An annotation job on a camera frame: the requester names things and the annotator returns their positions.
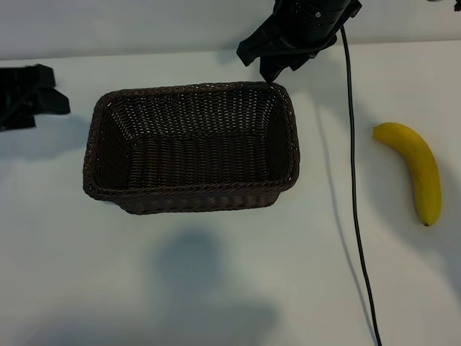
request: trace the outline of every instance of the black clamp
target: black clamp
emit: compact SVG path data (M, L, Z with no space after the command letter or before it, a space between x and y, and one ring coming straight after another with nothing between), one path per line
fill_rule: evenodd
M260 73L270 83L290 67L335 44L336 33L362 5L358 0L276 0L272 15L238 46L245 66L261 58Z
M70 113L68 98L55 87L47 66L0 68L0 132L34 128L37 114Z

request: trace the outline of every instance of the woven wicker texture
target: woven wicker texture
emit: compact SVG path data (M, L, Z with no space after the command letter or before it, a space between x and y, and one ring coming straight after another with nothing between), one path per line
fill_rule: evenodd
M84 191L135 214L264 207L294 185L299 160L280 85L121 90L94 109Z

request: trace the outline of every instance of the black object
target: black object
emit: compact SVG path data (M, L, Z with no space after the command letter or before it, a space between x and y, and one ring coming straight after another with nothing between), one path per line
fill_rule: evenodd
M354 100L352 97L352 69L351 57L349 55L349 46L347 44L346 30L341 27L341 36L343 39L344 56L346 57L346 70L347 70L347 101L349 104L349 124L351 129L351 178L352 178L352 214L354 216L355 235L357 238L357 246L359 248L360 265L362 266L362 273L367 286L368 299L370 301L370 311L372 313L373 330L375 332L377 346L382 346L380 331L377 327L375 302L373 301L372 286L368 278L367 266L365 263L365 256L363 253L362 237L360 236L359 216L357 212L357 180L355 177L355 119L354 119Z
M332 46L361 8L358 0L276 0L272 15L240 43L237 54L245 66L260 57L260 73L270 83L285 68L296 71Z
M0 68L0 132L34 128L34 115L68 114L68 98L56 91L53 69L44 65Z

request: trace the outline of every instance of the banana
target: banana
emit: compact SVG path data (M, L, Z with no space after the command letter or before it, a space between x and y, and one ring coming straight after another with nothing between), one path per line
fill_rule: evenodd
M406 161L413 178L416 212L425 226L435 224L442 211L439 169L431 149L411 128L383 123L373 128L373 138L396 150Z

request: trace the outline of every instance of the white tabletop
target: white tabletop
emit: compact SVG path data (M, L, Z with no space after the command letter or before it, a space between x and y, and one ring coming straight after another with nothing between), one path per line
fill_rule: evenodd
M460 345L461 42L351 50L359 219L383 344ZM277 80L297 116L297 184L270 208L200 214L132 216L84 194L93 106L117 89L261 80L257 63L224 51L0 66L39 62L72 114L0 134L2 345L373 345L341 46ZM431 228L404 161L370 137L387 121L417 130L439 162L444 210Z

